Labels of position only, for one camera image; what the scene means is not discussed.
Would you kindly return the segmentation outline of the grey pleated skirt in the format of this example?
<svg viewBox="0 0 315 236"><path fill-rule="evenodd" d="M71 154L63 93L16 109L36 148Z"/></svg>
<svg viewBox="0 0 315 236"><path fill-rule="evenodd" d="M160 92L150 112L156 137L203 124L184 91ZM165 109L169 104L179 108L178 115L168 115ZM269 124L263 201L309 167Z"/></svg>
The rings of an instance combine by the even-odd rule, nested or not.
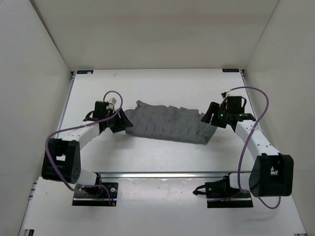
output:
<svg viewBox="0 0 315 236"><path fill-rule="evenodd" d="M198 109L150 105L140 100L134 109L125 110L133 124L126 133L135 137L206 145L217 128L201 119Z"/></svg>

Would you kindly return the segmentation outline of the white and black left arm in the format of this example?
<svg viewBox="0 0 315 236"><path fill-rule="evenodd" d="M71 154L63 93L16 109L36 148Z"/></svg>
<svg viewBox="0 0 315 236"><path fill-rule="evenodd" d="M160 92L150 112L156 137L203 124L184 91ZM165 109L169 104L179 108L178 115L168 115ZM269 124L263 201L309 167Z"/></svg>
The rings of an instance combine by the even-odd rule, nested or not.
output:
<svg viewBox="0 0 315 236"><path fill-rule="evenodd" d="M81 150L92 139L109 128L112 133L133 127L122 108L115 108L115 101L96 101L94 110L89 112L78 127L64 129L71 131L63 138L48 138L45 143L45 156L41 176L43 179L62 181L85 187L93 196L103 190L100 174L89 172L81 167Z"/></svg>

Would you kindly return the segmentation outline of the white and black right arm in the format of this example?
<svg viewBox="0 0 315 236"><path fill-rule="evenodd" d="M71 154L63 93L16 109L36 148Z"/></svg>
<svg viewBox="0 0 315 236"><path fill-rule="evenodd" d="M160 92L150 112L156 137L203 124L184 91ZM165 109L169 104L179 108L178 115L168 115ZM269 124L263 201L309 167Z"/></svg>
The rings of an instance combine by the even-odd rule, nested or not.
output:
<svg viewBox="0 0 315 236"><path fill-rule="evenodd" d="M293 185L293 158L271 145L256 127L255 117L245 113L246 102L241 96L228 96L220 104L211 102L202 118L202 122L216 127L230 126L254 159L251 172L229 174L229 180L220 185L221 193L232 197L242 188L255 197L289 196Z"/></svg>

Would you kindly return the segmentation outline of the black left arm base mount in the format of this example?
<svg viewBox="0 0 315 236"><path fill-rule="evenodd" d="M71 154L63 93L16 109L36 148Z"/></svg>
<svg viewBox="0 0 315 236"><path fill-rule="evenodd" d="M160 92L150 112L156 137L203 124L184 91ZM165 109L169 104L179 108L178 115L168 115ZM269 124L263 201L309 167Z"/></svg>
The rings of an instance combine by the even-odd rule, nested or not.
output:
<svg viewBox="0 0 315 236"><path fill-rule="evenodd" d="M102 179L103 187L83 188L76 186L73 193L73 206L115 207L119 190L118 179Z"/></svg>

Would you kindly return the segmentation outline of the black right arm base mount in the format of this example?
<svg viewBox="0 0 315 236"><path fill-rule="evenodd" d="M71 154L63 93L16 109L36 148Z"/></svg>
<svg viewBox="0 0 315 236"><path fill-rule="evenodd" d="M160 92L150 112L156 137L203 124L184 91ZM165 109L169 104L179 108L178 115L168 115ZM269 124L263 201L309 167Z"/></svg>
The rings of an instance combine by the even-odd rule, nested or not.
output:
<svg viewBox="0 0 315 236"><path fill-rule="evenodd" d="M195 188L194 195L206 196L207 208L252 208L249 193L242 193L232 188L229 177L224 176L217 181L208 181Z"/></svg>

